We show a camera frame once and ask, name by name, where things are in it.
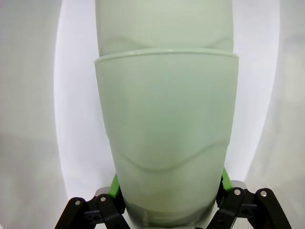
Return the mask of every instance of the stacked cup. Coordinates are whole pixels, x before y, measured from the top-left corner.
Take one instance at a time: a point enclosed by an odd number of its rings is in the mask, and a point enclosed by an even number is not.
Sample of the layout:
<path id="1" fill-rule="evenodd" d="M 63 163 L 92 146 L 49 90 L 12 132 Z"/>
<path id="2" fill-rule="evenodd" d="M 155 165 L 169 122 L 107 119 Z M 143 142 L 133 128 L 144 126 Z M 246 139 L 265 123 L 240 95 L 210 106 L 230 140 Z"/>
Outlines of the stacked cup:
<path id="1" fill-rule="evenodd" d="M 139 227 L 208 219 L 238 76 L 232 0 L 96 0 L 106 132 Z"/>

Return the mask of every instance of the bolt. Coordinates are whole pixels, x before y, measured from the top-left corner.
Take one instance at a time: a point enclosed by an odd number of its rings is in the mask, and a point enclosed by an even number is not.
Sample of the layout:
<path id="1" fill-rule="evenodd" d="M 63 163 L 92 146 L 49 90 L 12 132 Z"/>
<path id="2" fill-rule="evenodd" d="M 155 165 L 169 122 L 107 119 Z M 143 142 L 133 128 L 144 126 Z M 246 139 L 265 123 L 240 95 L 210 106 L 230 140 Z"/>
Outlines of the bolt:
<path id="1" fill-rule="evenodd" d="M 267 196 L 267 193 L 265 191 L 261 191 L 261 196 L 262 197 L 266 197 Z"/>
<path id="2" fill-rule="evenodd" d="M 235 190 L 234 190 L 234 194 L 238 196 L 238 195 L 241 194 L 241 191 L 240 191 L 239 189 L 235 189 Z"/>

